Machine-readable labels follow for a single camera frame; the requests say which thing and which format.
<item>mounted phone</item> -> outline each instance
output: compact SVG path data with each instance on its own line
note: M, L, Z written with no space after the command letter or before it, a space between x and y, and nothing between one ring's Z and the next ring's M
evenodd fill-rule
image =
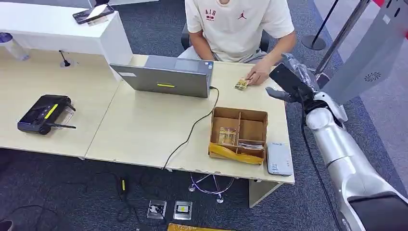
M75 13L72 16L78 24L90 22L100 17L112 14L115 10L108 4L99 5L95 8Z

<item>water bottle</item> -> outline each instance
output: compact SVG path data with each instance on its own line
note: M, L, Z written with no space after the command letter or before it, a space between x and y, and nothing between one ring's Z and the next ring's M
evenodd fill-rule
M30 57L9 33L0 33L0 46L4 46L18 60L24 61Z

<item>floor socket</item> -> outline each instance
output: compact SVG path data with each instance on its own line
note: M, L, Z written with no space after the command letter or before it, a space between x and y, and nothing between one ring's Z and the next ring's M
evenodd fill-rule
M176 220L191 220L191 201L176 201L173 218Z
M149 207L147 208L147 218L164 219L163 216L166 215L166 206L167 206L166 201L151 200L149 203ZM163 211L163 213L161 214L155 208L159 208L160 210Z

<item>clear plastic bag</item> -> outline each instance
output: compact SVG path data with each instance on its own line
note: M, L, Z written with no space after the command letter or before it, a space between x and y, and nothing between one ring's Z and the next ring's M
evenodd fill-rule
M307 84L313 91L319 90L315 75L307 69L306 65L300 63L290 53L283 53L282 57L283 64L285 64L287 68L293 71L302 82Z

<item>chair wheel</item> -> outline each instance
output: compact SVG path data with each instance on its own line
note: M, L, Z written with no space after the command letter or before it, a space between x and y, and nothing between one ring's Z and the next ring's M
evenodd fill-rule
M217 198L217 203L218 203L218 204L221 204L221 203L223 203L223 202L224 202L224 198L223 198L223 197Z
M194 186L194 184L190 185L190 187L189 187L189 191L190 191L190 192L195 191L195 186Z

